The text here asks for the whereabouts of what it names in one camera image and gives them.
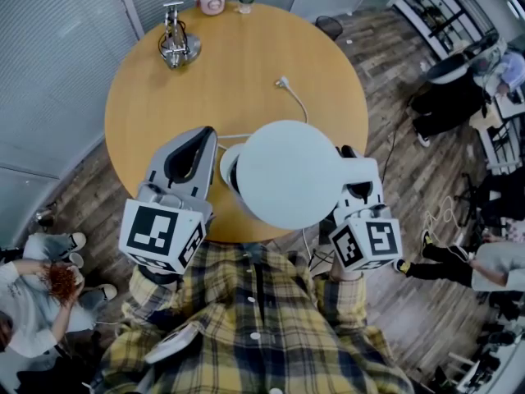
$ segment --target white sneaker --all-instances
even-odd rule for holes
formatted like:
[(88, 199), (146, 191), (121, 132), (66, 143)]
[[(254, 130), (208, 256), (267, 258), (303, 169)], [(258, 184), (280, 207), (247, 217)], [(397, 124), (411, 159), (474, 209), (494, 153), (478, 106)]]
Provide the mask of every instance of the white sneaker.
[(423, 137), (417, 131), (416, 131), (416, 133), (418, 134), (418, 140), (419, 140), (419, 143), (421, 144), (421, 146), (424, 147), (424, 148), (429, 147), (430, 146), (430, 140), (428, 139), (428, 137)]
[(94, 290), (102, 291), (104, 294), (104, 301), (109, 302), (112, 299), (116, 298), (116, 295), (118, 295), (118, 290), (113, 285), (110, 285), (109, 283), (103, 283), (102, 285), (98, 285), (94, 288)]
[(67, 249), (68, 253), (74, 253), (76, 251), (82, 250), (85, 247), (85, 243), (87, 242), (87, 238), (81, 232), (71, 233), (69, 235), (69, 239), (71, 241), (71, 246)]

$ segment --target plaid shirt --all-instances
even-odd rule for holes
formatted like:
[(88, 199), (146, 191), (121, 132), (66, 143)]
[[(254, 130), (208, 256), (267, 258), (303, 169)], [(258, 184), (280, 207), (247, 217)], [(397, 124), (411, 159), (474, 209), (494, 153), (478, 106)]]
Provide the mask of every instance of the plaid shirt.
[(381, 332), (366, 325), (362, 278), (314, 281), (297, 252), (205, 243), (177, 286), (135, 268), (126, 324), (102, 359), (96, 392), (136, 391), (150, 369), (144, 356), (190, 322), (199, 336), (154, 365), (148, 392), (413, 392)]

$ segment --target sneaker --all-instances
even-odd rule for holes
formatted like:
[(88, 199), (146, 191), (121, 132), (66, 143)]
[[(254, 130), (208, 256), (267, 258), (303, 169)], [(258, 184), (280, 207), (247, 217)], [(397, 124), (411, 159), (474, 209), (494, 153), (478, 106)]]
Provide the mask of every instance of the sneaker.
[(71, 241), (71, 246), (67, 249), (67, 253), (74, 253), (82, 250), (87, 242), (85, 235), (81, 232), (71, 233), (69, 239)]
[(423, 137), (422, 135), (420, 135), (419, 133), (417, 133), (418, 135), (418, 140), (419, 140), (419, 144), (424, 147), (424, 148), (427, 148), (430, 146), (430, 140), (428, 139), (428, 137)]
[(110, 285), (109, 283), (98, 285), (94, 288), (94, 291), (101, 291), (103, 293), (104, 302), (109, 302), (110, 300), (115, 299), (116, 295), (118, 294), (116, 287)]
[(394, 261), (393, 264), (394, 270), (398, 273), (406, 274), (410, 268), (410, 262), (404, 261), (403, 259), (398, 259)]
[(434, 241), (430, 237), (430, 232), (428, 229), (423, 229), (423, 232), (421, 232), (421, 255), (425, 248), (427, 248), (427, 245), (433, 245)]

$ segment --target person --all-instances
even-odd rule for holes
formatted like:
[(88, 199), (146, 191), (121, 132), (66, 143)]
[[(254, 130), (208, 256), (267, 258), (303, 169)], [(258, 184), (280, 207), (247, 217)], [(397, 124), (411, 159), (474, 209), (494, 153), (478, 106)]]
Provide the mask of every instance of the person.
[[(135, 268), (95, 392), (413, 392), (367, 325), (361, 274), (313, 280), (303, 255), (259, 244), (204, 242), (192, 261), (183, 277)], [(147, 363), (168, 335), (178, 351)]]
[[(500, 197), (490, 200), (491, 191)], [(487, 175), (476, 191), (481, 215), (487, 226), (498, 226), (501, 218), (525, 219), (525, 167), (509, 175)]]
[(525, 291), (525, 255), (523, 244), (501, 241), (488, 236), (473, 258), (465, 256), (470, 250), (434, 245), (428, 230), (422, 234), (422, 256), (434, 264), (410, 263), (403, 259), (394, 262), (396, 271), (406, 277), (422, 280), (447, 279), (475, 291)]
[(79, 232), (33, 234), (25, 244), (23, 259), (0, 267), (0, 351), (10, 347), (19, 355), (33, 358), (54, 347), (66, 332), (94, 327), (97, 308), (116, 296), (114, 286), (100, 285), (81, 295), (81, 283), (73, 298), (60, 305), (40, 280), (49, 261), (63, 261), (85, 242)]
[[(507, 51), (493, 72), (475, 76), (472, 69), (444, 85), (433, 85), (412, 101), (411, 107), (420, 117), (413, 120), (419, 143), (430, 146), (431, 135), (438, 135), (459, 126), (478, 112), (495, 94), (514, 92), (525, 82), (525, 58), (521, 53)], [(495, 76), (496, 86), (492, 86)]]

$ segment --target desk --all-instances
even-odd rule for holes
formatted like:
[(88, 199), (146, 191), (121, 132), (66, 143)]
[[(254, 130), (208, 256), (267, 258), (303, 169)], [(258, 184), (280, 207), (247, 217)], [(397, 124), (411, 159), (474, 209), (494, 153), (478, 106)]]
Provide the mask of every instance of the desk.
[[(122, 62), (107, 97), (106, 142), (116, 174), (136, 195), (155, 151), (183, 131), (212, 126), (219, 135), (252, 133), (271, 121), (304, 119), (294, 98), (275, 82), (286, 76), (308, 109), (310, 123), (334, 144), (366, 149), (368, 112), (354, 68), (307, 21), (256, 4), (240, 15), (229, 3), (219, 16), (180, 14), (202, 42), (192, 64), (170, 70), (158, 52), (163, 25), (150, 30)], [(222, 140), (230, 146), (243, 140)], [(219, 149), (217, 163), (223, 151)], [(218, 164), (208, 194), (216, 218), (208, 238), (264, 241), (290, 231), (244, 213), (222, 182)]]

